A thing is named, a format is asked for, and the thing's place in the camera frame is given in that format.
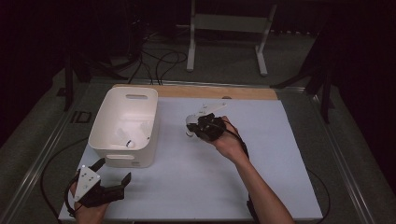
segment white plastic bin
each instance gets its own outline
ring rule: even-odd
[[[117,87],[108,91],[92,127],[89,145],[112,167],[148,167],[159,131],[158,92]]]

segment dark background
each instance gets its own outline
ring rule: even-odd
[[[224,2],[228,7],[220,7]],[[85,3],[2,0],[0,4],[1,145],[51,87],[52,77],[64,67],[66,49],[83,51],[101,61],[112,55],[125,55],[127,52],[119,49],[125,49],[129,40],[120,39],[127,36],[122,34],[140,32],[140,28],[149,26],[172,37],[176,24],[189,24],[191,7],[185,0],[117,4],[110,0]],[[239,7],[235,1],[203,0],[197,9],[255,16],[262,14],[259,7],[252,6],[257,4],[264,3],[247,2]],[[391,173],[396,170],[395,15],[396,6],[391,0],[358,1],[352,5],[285,1],[279,4],[272,27],[278,35],[287,31],[317,35],[324,27],[307,63],[323,63],[319,59],[338,49],[332,64],[332,83],[339,87],[393,190],[396,189]],[[125,18],[130,26],[125,25]],[[133,21],[139,20],[142,27],[134,28]]]

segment person's left hand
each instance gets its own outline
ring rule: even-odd
[[[77,182],[73,183],[70,187],[73,197],[76,193],[76,188]],[[78,224],[99,224],[102,223],[103,218],[105,217],[109,203],[90,208],[83,206],[81,203],[75,203],[74,206],[76,211],[76,221]]]

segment human hand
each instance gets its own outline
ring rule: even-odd
[[[231,125],[226,116],[221,117],[224,120],[226,129],[239,136],[238,130]],[[233,163],[241,160],[248,160],[248,156],[242,149],[241,142],[231,133],[224,132],[223,135],[213,142],[209,142],[218,150],[218,152]]]
[[[74,197],[76,193],[77,182],[73,183],[70,191]],[[109,203],[99,205],[97,207],[87,208],[81,203],[75,203],[76,221],[78,224],[99,224],[102,223]]]

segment white metal stand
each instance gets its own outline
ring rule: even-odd
[[[257,61],[260,68],[260,75],[268,75],[262,52],[265,42],[270,33],[272,20],[276,12],[276,5],[271,6],[271,11],[267,18],[259,17],[237,17],[224,15],[208,15],[195,13],[195,0],[191,0],[191,27],[190,27],[190,47],[187,60],[187,71],[194,70],[195,60],[195,29],[238,31],[262,34],[262,42],[256,46]]]

